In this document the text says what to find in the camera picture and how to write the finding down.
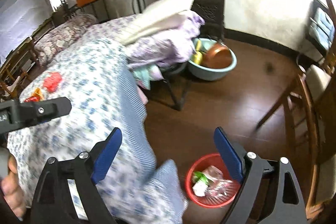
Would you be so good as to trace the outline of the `left hand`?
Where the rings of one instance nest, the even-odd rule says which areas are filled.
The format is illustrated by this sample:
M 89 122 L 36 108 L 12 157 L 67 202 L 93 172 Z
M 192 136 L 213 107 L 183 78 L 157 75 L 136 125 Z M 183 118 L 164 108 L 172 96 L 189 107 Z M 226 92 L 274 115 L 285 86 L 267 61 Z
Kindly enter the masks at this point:
M 8 175 L 1 182 L 1 189 L 4 199 L 9 208 L 13 211 L 16 217 L 23 218 L 26 213 L 26 203 L 24 192 L 19 185 L 17 161 L 10 154 L 8 159 Z

